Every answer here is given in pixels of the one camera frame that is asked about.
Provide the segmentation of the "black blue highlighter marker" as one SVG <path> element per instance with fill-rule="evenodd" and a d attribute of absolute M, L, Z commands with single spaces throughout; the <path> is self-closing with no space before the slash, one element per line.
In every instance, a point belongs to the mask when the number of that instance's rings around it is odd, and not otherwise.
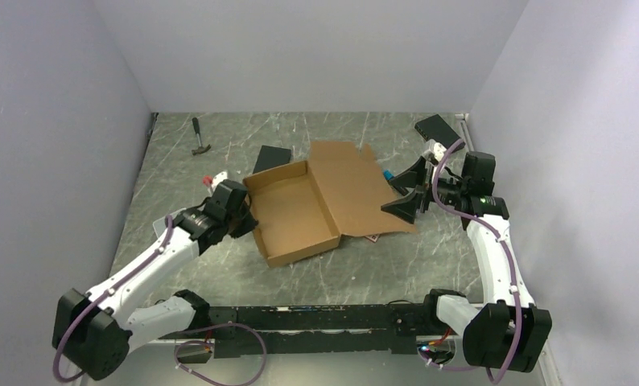
<path fill-rule="evenodd" d="M 382 174 L 385 178 L 385 180 L 388 182 L 388 184 L 392 185 L 392 181 L 394 179 L 394 175 L 389 171 L 389 170 L 383 170 Z"/>

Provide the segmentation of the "red white staples box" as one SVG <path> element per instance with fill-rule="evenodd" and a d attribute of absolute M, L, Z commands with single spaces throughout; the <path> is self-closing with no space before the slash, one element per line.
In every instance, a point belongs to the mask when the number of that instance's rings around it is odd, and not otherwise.
<path fill-rule="evenodd" d="M 369 240 L 369 241 L 370 241 L 370 242 L 372 242 L 372 243 L 377 243 L 377 242 L 378 242 L 378 240 L 380 239 L 380 237 L 381 237 L 381 236 L 380 236 L 379 234 L 376 234 L 376 235 L 368 235 L 368 236 L 365 236 L 365 239 Z"/>

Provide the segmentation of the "brown cardboard box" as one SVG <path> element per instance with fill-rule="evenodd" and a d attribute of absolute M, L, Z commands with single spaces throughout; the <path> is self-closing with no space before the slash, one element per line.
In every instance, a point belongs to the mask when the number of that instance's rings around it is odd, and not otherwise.
<path fill-rule="evenodd" d="M 396 200 L 370 145 L 312 142 L 306 159 L 243 180 L 258 221 L 254 240 L 271 268 L 325 253 L 342 237 L 415 233 L 382 211 Z"/>

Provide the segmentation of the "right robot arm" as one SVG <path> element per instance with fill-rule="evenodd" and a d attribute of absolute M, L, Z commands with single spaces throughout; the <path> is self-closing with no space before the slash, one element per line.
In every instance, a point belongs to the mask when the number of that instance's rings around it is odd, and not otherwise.
<path fill-rule="evenodd" d="M 517 267 L 510 240 L 509 211 L 493 194 L 496 159 L 469 152 L 460 174 L 435 175 L 435 160 L 420 156 L 401 174 L 385 174 L 400 199 L 382 205 L 383 212 L 412 224 L 431 203 L 461 219 L 472 243 L 484 289 L 481 308 L 460 292 L 433 289 L 425 297 L 422 323 L 432 334 L 450 328 L 462 340 L 464 360 L 497 376 L 531 372 L 552 327 L 548 310 L 537 308 Z"/>

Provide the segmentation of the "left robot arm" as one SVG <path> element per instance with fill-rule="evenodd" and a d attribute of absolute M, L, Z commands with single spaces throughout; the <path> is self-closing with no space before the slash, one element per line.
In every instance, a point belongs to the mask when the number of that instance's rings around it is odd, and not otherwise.
<path fill-rule="evenodd" d="M 155 306 L 141 304 L 170 274 L 226 236 L 244 236 L 257 224 L 248 189 L 222 179 L 202 203 L 165 216 L 158 240 L 126 267 L 86 291 L 63 294 L 52 334 L 55 379 L 62 384 L 83 375 L 102 380 L 129 353 L 164 335 L 184 332 L 197 338 L 206 331 L 237 328 L 236 322 L 213 317 L 210 305 L 188 289 Z"/>

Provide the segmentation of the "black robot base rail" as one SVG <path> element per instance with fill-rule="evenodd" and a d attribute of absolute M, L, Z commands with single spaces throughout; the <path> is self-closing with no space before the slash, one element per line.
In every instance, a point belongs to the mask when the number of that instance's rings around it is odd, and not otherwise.
<path fill-rule="evenodd" d="M 387 351 L 415 355 L 446 324 L 422 303 L 324 306 L 213 306 L 209 316 L 170 339 L 203 339 L 217 359 L 243 355 Z"/>

